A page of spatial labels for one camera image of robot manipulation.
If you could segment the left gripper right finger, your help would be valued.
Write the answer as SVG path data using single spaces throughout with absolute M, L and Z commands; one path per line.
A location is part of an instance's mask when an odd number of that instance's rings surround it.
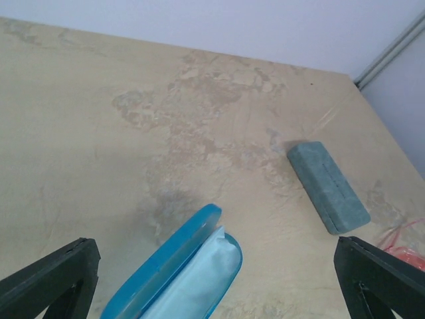
M 357 237 L 339 237 L 333 262 L 352 318 L 424 317 L 420 269 Z

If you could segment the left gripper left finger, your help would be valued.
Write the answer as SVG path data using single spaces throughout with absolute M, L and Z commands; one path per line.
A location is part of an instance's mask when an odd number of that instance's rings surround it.
M 94 239 L 79 238 L 1 280 L 1 317 L 86 318 L 98 282 Z

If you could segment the red translucent sunglasses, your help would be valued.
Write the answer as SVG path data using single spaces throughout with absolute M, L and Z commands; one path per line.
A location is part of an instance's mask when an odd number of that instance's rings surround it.
M 423 223 L 424 218 L 404 222 L 386 232 L 386 235 L 379 241 L 377 247 L 384 252 L 404 261 L 411 266 L 424 271 L 424 255 L 413 244 L 399 243 L 399 239 L 404 230 L 410 230 L 417 223 Z

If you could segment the blue hard glasses case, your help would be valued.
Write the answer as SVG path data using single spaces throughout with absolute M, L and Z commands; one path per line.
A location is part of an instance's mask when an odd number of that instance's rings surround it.
M 127 279 L 107 303 L 101 318 L 142 318 L 207 238 L 221 227 L 217 225 L 221 213 L 214 204 L 197 211 Z M 240 248 L 237 240 L 226 234 Z

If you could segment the grey-blue teal-lined glasses case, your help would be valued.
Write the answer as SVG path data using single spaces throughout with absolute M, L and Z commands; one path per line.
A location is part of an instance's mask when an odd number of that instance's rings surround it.
M 302 142 L 287 153 L 298 179 L 327 231 L 340 235 L 368 224 L 371 217 L 321 142 Z

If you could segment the blue cleaning cloth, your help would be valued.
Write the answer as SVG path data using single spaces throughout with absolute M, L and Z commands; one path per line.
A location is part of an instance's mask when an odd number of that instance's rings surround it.
M 241 262 L 240 248 L 230 242 L 223 226 L 217 228 L 142 318 L 207 318 Z

